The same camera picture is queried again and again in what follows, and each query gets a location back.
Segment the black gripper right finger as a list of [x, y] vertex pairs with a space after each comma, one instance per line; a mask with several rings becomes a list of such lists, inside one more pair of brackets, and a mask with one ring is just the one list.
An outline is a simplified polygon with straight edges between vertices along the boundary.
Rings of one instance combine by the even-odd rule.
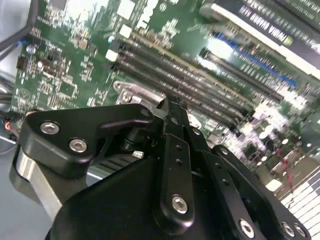
[[221, 211], [219, 230], [225, 240], [309, 240], [303, 224], [223, 145], [209, 148], [204, 135], [191, 126], [187, 105], [179, 113], [185, 136]]

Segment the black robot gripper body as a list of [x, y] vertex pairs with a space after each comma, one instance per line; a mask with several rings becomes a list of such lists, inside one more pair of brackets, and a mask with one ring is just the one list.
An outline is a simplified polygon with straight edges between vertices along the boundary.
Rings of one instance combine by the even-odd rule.
[[[140, 160], [77, 193], [62, 206], [51, 240], [171, 240], [153, 217], [158, 163]], [[204, 179], [193, 175], [195, 221], [181, 240], [231, 240], [233, 234]]]

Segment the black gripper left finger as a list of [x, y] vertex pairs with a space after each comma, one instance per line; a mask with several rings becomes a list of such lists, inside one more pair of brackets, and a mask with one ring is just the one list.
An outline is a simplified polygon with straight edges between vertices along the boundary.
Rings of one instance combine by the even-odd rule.
[[134, 103], [32, 113], [23, 123], [15, 169], [54, 222], [67, 200], [90, 187], [89, 167], [123, 157], [125, 141], [131, 140], [144, 152], [133, 163], [158, 164], [156, 224], [169, 235], [182, 235], [195, 221], [195, 207], [180, 102], [168, 97], [153, 110]]

